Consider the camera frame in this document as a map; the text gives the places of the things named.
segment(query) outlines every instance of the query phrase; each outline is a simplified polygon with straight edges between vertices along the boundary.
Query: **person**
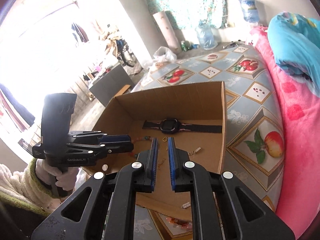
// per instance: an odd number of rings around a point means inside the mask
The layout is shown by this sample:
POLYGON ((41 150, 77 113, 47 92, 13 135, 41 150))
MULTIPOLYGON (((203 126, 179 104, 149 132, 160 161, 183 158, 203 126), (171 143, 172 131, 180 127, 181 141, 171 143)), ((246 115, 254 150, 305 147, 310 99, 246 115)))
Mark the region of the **person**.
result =
POLYGON ((30 239, 33 230, 67 197, 53 196, 49 174, 57 178, 57 187, 72 191, 78 167, 62 173, 46 160, 33 159, 23 172, 13 174, 0 164, 0 239, 30 239))

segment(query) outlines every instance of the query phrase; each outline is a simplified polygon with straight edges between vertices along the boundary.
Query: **gloved hand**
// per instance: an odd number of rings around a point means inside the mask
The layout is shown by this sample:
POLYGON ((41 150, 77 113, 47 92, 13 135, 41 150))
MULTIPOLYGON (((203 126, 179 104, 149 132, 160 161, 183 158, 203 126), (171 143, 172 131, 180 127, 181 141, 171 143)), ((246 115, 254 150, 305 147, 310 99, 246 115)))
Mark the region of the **gloved hand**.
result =
POLYGON ((78 167, 69 167, 68 171, 62 173, 57 167, 51 167, 46 160, 37 159, 36 162, 36 175, 47 185, 51 185, 49 174, 57 178, 57 187, 62 187, 64 190, 69 191, 75 187, 78 167))

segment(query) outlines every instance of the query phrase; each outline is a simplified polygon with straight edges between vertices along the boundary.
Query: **blue water jug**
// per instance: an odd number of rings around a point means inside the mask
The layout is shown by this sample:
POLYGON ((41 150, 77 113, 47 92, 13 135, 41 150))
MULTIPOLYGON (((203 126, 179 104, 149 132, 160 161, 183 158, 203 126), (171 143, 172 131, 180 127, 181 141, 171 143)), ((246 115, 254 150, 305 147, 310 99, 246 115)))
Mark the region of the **blue water jug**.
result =
POLYGON ((204 24, 202 21, 200 21, 198 27, 196 28, 196 32, 201 48, 213 49, 217 47, 218 43, 212 34, 211 26, 209 24, 204 24))
POLYGON ((239 2, 243 13, 243 19, 246 22, 257 23, 260 21, 255 0, 239 0, 239 2))

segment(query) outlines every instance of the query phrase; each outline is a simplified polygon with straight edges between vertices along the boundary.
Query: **black watch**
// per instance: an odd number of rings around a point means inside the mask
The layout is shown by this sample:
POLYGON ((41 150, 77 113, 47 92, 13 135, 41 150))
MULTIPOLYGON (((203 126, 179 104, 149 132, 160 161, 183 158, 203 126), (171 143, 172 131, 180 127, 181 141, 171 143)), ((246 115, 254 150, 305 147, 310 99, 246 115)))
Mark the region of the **black watch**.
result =
POLYGON ((160 130, 165 134, 174 134, 179 131, 222 133, 221 125, 201 125, 201 124, 181 123, 177 119, 173 119, 173 118, 165 119, 162 122, 145 121, 142 128, 160 130))

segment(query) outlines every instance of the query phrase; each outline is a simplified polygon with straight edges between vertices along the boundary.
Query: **sleeve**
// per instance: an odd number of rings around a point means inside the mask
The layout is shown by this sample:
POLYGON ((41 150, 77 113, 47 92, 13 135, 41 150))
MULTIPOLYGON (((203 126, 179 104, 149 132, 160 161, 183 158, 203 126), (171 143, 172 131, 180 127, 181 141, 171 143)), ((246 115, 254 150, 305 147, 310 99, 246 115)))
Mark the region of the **sleeve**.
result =
POLYGON ((33 159, 23 172, 13 174, 0 164, 0 191, 15 199, 52 211, 60 204, 60 199, 52 196, 52 191, 44 187, 35 173, 36 159, 33 159))

